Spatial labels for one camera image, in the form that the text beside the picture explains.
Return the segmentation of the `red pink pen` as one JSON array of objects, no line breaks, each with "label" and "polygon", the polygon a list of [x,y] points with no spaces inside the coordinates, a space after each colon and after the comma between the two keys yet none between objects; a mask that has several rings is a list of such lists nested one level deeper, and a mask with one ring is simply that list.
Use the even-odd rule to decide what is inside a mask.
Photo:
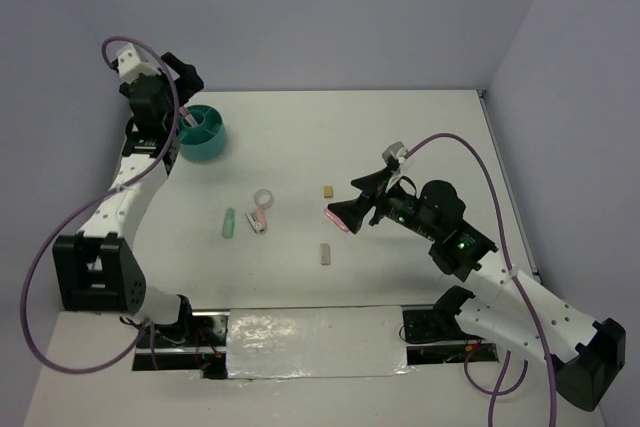
[{"label": "red pink pen", "polygon": [[196,127],[198,125],[198,123],[195,120],[195,118],[191,115],[191,113],[185,107],[181,107],[180,108],[180,113],[181,113],[183,119],[186,121],[186,123],[189,126]]}]

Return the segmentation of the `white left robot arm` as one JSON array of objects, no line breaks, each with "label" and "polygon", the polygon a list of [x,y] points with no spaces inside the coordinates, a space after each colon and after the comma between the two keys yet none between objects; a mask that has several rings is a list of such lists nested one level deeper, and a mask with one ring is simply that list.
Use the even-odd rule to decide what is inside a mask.
[{"label": "white left robot arm", "polygon": [[174,108],[204,87],[192,65],[170,52],[161,59],[177,73],[176,81],[152,66],[131,43],[117,52],[112,66],[132,115],[125,127],[113,193],[76,234],[58,236],[52,254],[66,310],[149,319],[172,345],[182,346],[196,332],[188,299],[152,286],[133,252],[136,232],[179,151]]}]

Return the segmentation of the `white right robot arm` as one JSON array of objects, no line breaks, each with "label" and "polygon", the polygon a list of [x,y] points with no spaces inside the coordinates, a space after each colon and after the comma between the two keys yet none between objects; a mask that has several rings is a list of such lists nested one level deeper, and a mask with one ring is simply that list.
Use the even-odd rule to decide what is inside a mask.
[{"label": "white right robot arm", "polygon": [[625,365],[626,331],[574,309],[529,274],[509,265],[496,244],[464,218],[465,203],[443,180],[406,191],[384,168],[352,181],[357,198],[334,202],[326,216],[356,234],[364,222],[387,218],[431,243],[429,255],[455,279],[436,302],[435,327],[446,338],[463,333],[502,344],[529,362],[551,367],[555,390],[592,411]]}]

